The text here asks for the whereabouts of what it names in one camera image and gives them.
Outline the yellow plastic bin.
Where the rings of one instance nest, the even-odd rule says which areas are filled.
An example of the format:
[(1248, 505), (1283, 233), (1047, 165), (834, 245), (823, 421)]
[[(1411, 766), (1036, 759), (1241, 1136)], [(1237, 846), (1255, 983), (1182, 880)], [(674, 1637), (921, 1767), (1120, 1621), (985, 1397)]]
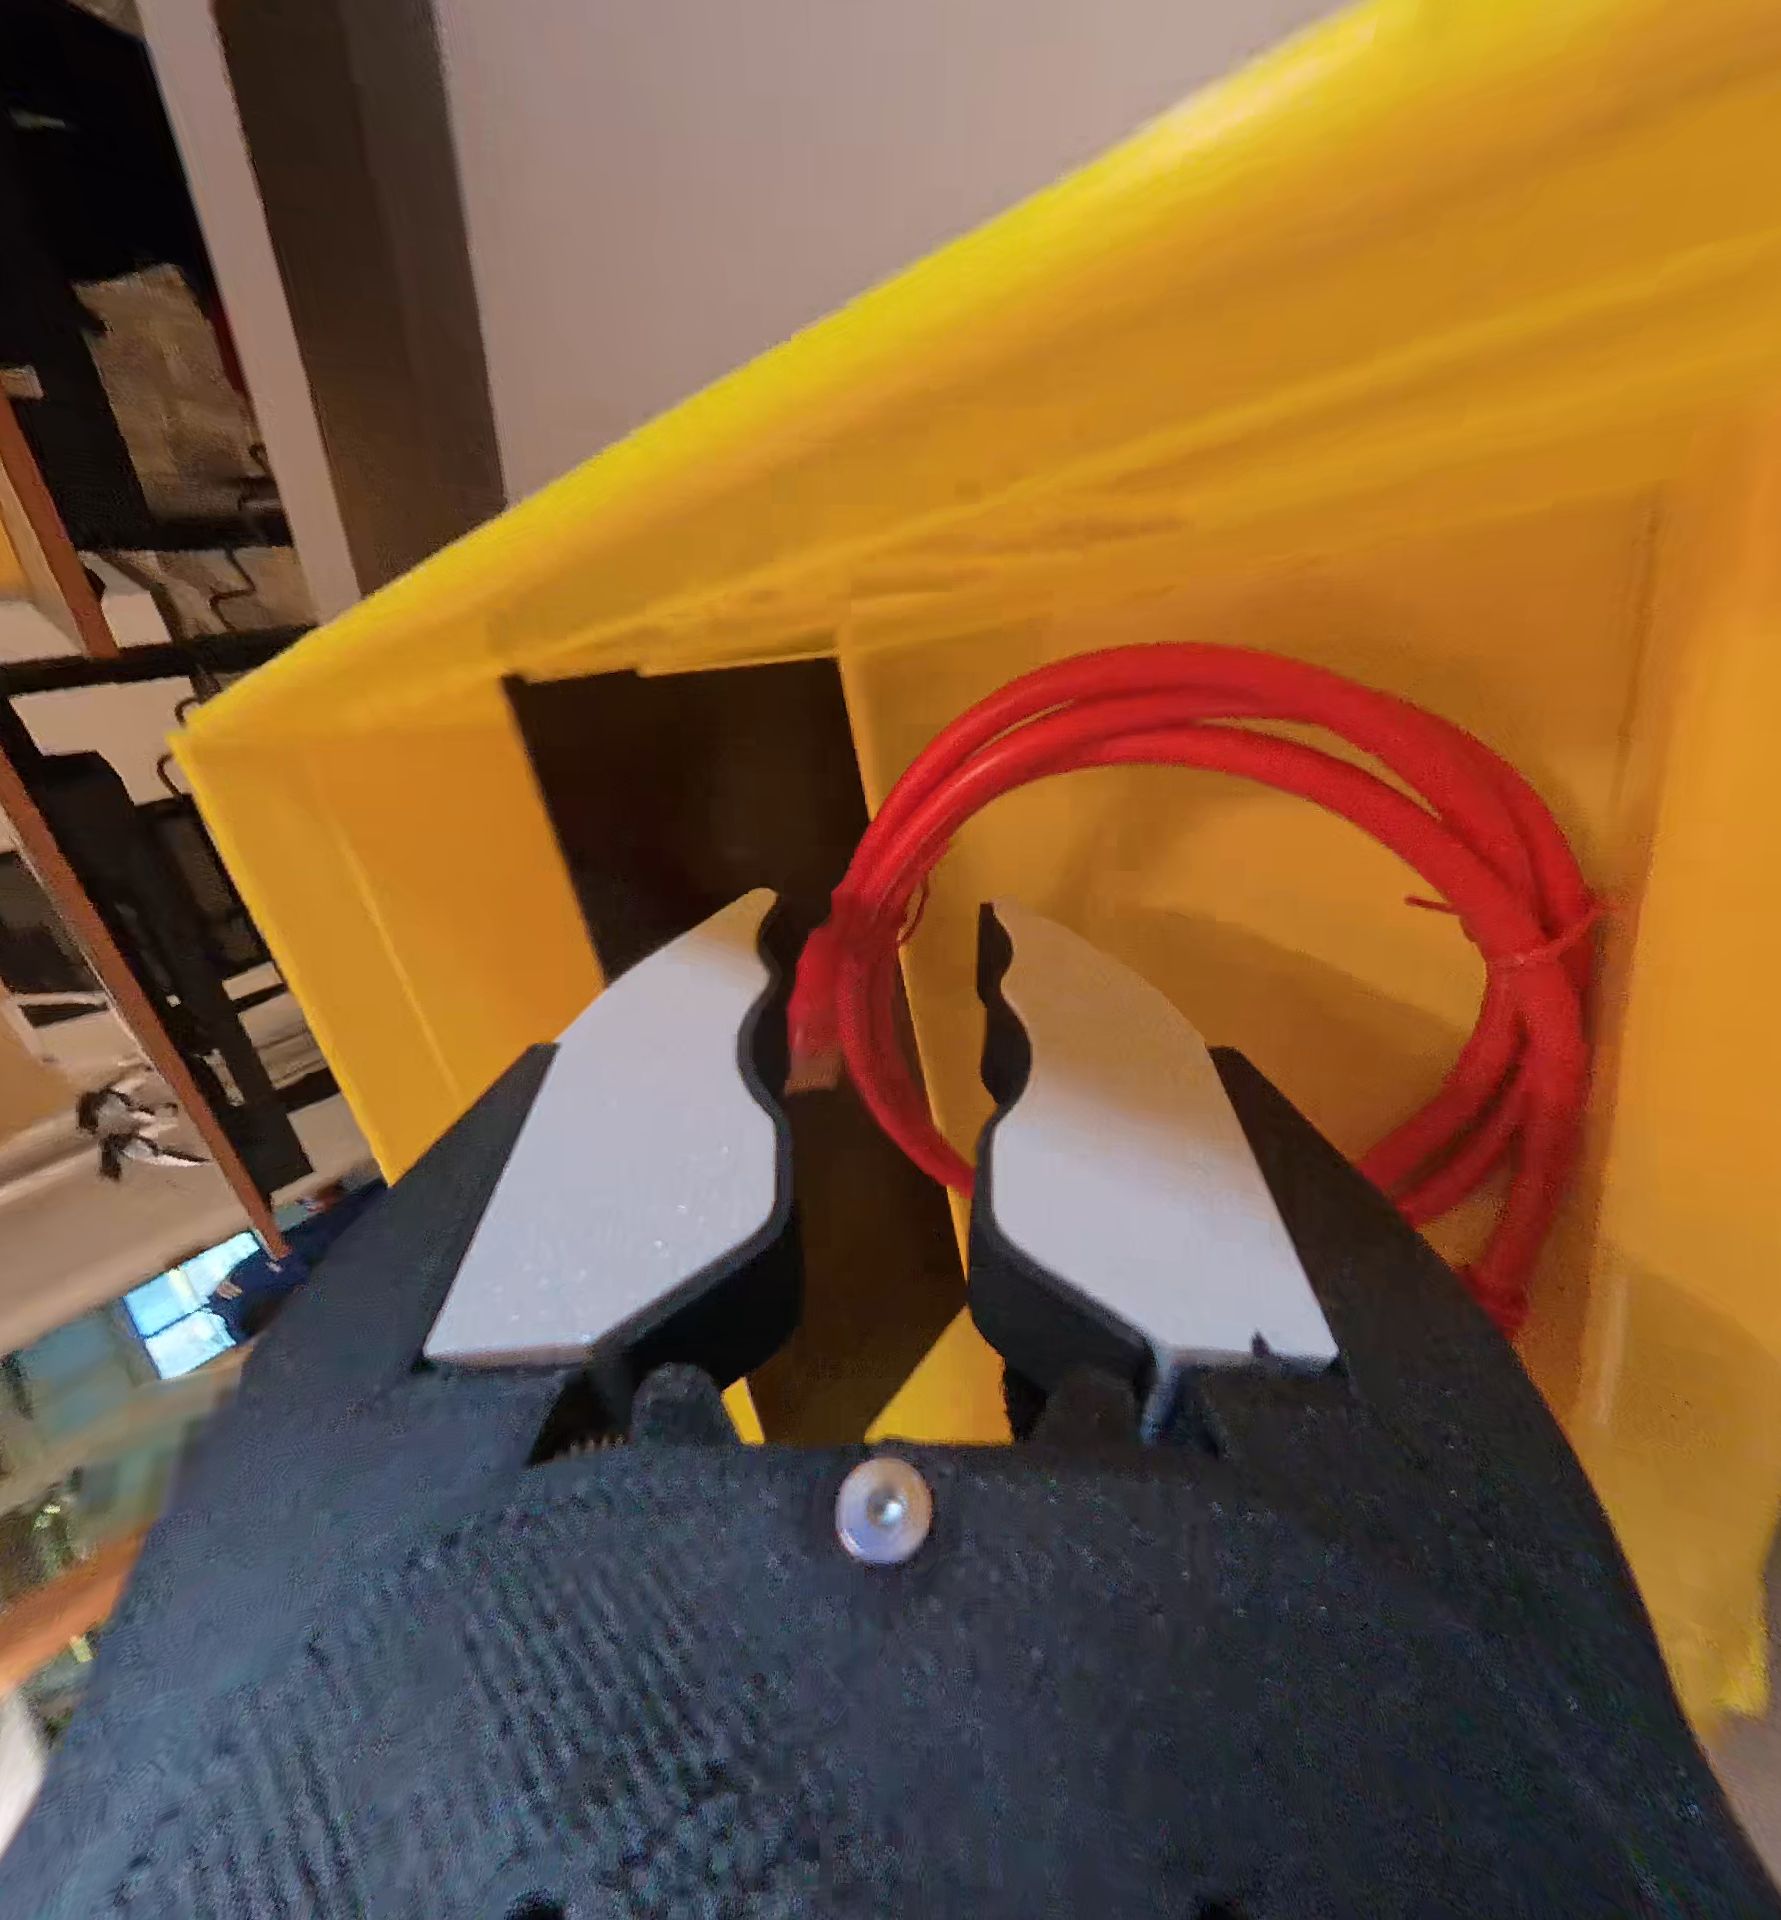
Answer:
[(1109, 642), (1511, 761), (1605, 903), (1523, 1358), (1699, 1728), (1781, 1522), (1781, 5), (1363, 5), (599, 450), (178, 757), (398, 1177), (597, 992), (517, 679), (832, 665), (878, 805)]

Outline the wooden shelf frame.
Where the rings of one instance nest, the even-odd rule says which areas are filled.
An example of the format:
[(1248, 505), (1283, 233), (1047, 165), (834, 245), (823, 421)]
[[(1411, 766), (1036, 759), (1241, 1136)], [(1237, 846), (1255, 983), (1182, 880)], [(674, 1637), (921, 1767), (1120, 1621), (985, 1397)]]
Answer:
[[(50, 599), (62, 603), (66, 635), (96, 663), (119, 661), (119, 642), (101, 613), (78, 551), (69, 542), (2, 384), (0, 519), (14, 539), (25, 581), (48, 590)], [(14, 827), (34, 875), (82, 949), (87, 967), (96, 971), (144, 1056), (158, 1067), (183, 1113), (206, 1141), (215, 1168), (240, 1200), (258, 1241), (272, 1257), (281, 1257), (288, 1253), (288, 1241), (279, 1230), (270, 1193), (258, 1189), (254, 1170), (231, 1141), (206, 1081), (192, 1070), (176, 1035), (160, 1017), (146, 981), (123, 953), (117, 930), (87, 891), (78, 862), (62, 846), (39, 793), (32, 791), (27, 773), (37, 757), (37, 747), (27, 741), (9, 706), (0, 677), (0, 809)]]

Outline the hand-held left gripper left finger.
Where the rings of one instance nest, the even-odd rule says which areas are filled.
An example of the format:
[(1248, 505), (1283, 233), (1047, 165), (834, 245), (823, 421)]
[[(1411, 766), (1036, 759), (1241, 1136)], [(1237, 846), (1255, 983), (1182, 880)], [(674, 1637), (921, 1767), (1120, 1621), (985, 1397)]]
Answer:
[(750, 889), (620, 974), (542, 1072), (425, 1337), (457, 1369), (759, 1369), (805, 1264), (780, 912)]

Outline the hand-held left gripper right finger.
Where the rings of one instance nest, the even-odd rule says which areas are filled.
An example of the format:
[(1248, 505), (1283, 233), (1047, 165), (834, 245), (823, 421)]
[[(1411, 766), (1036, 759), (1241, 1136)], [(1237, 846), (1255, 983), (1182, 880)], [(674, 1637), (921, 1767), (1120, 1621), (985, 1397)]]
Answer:
[(976, 969), (969, 1310), (1027, 1403), (1100, 1376), (1159, 1433), (1191, 1376), (1328, 1374), (1340, 1342), (1191, 1019), (1013, 901), (981, 910)]

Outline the black metal rack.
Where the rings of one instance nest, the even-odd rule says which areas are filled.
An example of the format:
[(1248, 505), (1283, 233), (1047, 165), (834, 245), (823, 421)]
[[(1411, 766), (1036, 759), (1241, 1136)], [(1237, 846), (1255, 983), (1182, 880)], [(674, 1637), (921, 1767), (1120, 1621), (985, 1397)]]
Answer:
[[(277, 1205), (311, 1163), (229, 985), (229, 962), (267, 949), (171, 754), (155, 757), (167, 798), (137, 802), (103, 752), (46, 747), (21, 713), (41, 695), (171, 690), (178, 729), (304, 633), (231, 619), (267, 613), (272, 562), (297, 555), (139, 5), (0, 5), (0, 384), (119, 642), (114, 663), (80, 651), (0, 519), (0, 594), (30, 597), (62, 647), (0, 661), (39, 754), (27, 779)], [(80, 1099), (105, 1179), (142, 1159), (213, 1166), (169, 1095), (165, 1120), (117, 1120), (117, 1093)], [(167, 1120), (201, 1147), (169, 1147)]]

